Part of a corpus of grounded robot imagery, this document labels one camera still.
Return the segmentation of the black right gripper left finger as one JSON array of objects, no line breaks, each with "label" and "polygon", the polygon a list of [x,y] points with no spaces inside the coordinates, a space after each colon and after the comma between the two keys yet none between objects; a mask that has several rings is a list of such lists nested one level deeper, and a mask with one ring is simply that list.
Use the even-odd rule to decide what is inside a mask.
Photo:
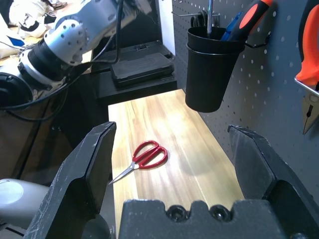
[{"label": "black right gripper left finger", "polygon": [[101,210],[115,133],[115,122],[98,125],[66,157],[24,238],[81,238],[87,222]]}]

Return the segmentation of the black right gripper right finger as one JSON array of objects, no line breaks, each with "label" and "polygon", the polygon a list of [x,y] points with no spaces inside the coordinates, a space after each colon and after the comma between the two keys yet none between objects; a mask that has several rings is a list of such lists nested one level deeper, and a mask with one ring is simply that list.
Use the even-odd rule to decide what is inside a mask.
[{"label": "black right gripper right finger", "polygon": [[319,237],[319,207],[292,168],[266,138],[241,126],[228,133],[236,177],[245,199],[269,206],[268,224],[288,239]]}]

